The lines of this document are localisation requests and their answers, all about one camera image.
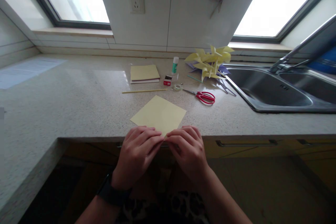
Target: white paper sheet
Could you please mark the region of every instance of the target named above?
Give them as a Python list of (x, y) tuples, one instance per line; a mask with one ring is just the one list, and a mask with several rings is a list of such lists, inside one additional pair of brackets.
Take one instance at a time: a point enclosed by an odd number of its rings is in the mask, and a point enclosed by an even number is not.
[(67, 60), (37, 57), (0, 69), (0, 89), (8, 89)]

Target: black watch strap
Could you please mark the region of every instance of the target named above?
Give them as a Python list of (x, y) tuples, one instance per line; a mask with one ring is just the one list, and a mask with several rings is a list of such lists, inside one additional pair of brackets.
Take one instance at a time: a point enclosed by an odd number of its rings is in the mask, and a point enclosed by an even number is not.
[(105, 177), (97, 195), (111, 205), (122, 207), (131, 194), (132, 188), (127, 191), (119, 191), (111, 186), (112, 172)]

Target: clear tape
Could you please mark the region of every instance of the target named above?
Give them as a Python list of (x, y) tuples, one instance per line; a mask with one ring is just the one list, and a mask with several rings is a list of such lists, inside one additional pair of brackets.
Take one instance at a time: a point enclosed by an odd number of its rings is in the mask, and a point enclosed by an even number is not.
[(181, 91), (182, 89), (183, 89), (182, 85), (180, 85), (180, 84), (175, 84), (174, 87), (173, 87), (174, 91)]

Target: hand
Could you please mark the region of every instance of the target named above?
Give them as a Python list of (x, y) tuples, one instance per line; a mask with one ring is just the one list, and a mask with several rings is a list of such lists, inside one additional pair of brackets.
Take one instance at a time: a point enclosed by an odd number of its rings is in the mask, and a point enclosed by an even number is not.
[(112, 174), (111, 185), (117, 190), (128, 190), (145, 173), (164, 137), (155, 128), (139, 126), (126, 135), (118, 164)]
[(205, 157), (202, 135), (198, 128), (183, 126), (182, 129), (175, 129), (167, 133), (165, 141), (182, 171), (192, 182), (199, 181), (206, 176), (210, 167)]

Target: yellow paper square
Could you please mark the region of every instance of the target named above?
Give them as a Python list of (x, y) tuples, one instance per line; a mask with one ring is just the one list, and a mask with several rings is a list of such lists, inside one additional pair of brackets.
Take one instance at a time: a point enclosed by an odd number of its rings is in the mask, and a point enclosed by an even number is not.
[(155, 127), (155, 130), (162, 132), (162, 136), (166, 136), (168, 132), (179, 127), (186, 112), (160, 96), (154, 96), (131, 121), (138, 126)]
[(131, 66), (131, 80), (140, 81), (160, 78), (156, 65)]

